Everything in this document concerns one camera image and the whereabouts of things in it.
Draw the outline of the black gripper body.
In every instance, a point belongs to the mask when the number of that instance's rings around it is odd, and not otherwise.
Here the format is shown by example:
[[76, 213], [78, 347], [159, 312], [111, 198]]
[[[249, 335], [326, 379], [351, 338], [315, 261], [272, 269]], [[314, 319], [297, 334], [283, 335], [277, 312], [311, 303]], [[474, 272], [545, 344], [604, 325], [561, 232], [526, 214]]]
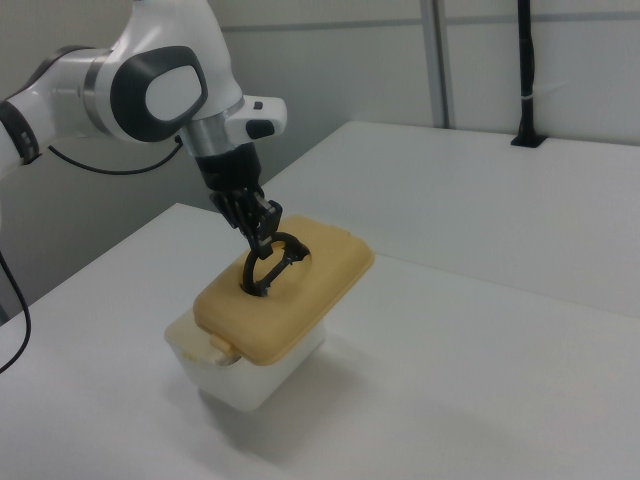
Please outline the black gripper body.
[[253, 143], [243, 144], [220, 155], [195, 158], [205, 185], [215, 192], [247, 189], [263, 190], [259, 177], [261, 164]]

